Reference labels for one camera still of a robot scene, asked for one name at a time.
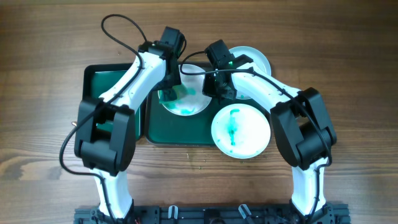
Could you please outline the green yellow sponge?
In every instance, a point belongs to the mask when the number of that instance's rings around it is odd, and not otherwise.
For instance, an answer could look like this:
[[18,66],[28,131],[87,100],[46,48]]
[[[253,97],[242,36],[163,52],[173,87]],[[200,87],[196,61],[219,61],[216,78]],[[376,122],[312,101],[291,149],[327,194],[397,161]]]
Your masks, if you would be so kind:
[[177,85],[172,88],[159,90],[159,102],[162,104],[174,103],[185,97],[187,93],[187,88],[184,85]]

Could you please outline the white plate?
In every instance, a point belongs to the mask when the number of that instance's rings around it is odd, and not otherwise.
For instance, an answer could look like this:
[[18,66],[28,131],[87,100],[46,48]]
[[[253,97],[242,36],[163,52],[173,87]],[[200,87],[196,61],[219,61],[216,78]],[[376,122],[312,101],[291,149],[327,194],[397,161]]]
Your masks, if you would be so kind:
[[165,91],[157,92],[159,103],[169,112],[179,116],[193,116],[203,111],[211,102],[211,97],[202,93],[204,75],[180,73],[181,84],[173,86],[176,100],[167,101]]
[[[231,48],[229,52],[232,53],[235,58],[238,58],[240,55],[248,56],[253,59],[253,62],[263,73],[271,77],[271,65],[266,56],[259,50],[248,46],[237,46]],[[258,85],[254,84],[255,81],[260,82],[261,85],[267,83],[265,80],[247,73],[233,73],[231,78],[236,89],[237,100],[250,100],[252,90],[255,89],[259,91]]]
[[258,156],[271,140],[271,126],[260,110],[237,103],[225,106],[213,118],[211,137],[227,156],[250,159]]

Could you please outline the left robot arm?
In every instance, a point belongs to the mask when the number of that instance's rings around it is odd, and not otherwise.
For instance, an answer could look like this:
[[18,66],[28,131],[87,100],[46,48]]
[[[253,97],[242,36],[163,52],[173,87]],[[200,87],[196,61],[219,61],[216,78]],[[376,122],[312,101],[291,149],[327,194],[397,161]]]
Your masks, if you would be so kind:
[[96,179],[96,221],[133,221],[126,169],[136,148],[135,114],[152,91],[170,91],[181,83],[178,58],[184,45],[184,35],[166,27],[160,40],[145,41],[135,50],[135,61],[109,90],[80,102],[74,153]]

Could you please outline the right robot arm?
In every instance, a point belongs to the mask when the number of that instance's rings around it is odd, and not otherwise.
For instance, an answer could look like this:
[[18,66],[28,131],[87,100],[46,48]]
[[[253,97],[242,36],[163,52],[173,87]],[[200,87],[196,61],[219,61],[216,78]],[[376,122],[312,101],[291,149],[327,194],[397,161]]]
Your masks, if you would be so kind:
[[323,173],[332,163],[331,147],[336,143],[321,94],[276,80],[249,55],[232,53],[222,40],[204,53],[212,66],[205,75],[205,95],[235,98],[242,93],[270,114],[277,148],[293,171],[292,204],[309,222],[326,203]]

